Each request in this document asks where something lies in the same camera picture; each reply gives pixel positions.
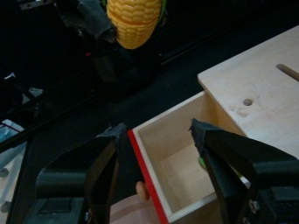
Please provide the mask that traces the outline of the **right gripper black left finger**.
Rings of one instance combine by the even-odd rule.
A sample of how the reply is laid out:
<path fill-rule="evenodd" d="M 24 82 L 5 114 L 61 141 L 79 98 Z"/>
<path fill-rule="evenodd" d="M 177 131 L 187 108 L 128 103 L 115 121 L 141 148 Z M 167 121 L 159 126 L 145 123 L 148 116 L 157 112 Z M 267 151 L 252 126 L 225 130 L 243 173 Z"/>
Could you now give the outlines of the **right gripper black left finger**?
<path fill-rule="evenodd" d="M 36 175 L 32 201 L 13 200 L 6 224 L 108 224 L 125 140 L 120 123 L 60 154 Z"/>

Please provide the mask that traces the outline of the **grey taped finger of the left gripper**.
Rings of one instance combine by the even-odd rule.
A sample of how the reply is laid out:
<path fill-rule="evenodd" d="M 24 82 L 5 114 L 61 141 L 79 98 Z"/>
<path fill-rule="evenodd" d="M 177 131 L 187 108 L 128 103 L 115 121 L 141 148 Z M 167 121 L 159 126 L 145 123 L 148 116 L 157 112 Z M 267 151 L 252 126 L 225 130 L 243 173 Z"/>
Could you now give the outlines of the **grey taped finger of the left gripper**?
<path fill-rule="evenodd" d="M 88 33 L 108 43 L 117 39 L 116 27 L 101 8 L 99 0 L 79 0 L 77 10 L 83 15 Z"/>

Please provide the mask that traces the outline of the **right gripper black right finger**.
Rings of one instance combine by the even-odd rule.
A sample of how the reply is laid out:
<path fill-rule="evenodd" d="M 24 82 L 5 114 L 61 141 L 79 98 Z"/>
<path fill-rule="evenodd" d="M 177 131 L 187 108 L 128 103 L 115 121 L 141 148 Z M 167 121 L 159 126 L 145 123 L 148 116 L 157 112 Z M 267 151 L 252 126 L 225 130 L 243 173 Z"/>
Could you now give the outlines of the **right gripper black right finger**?
<path fill-rule="evenodd" d="M 209 123 L 191 135 L 224 224 L 299 224 L 299 158 Z"/>

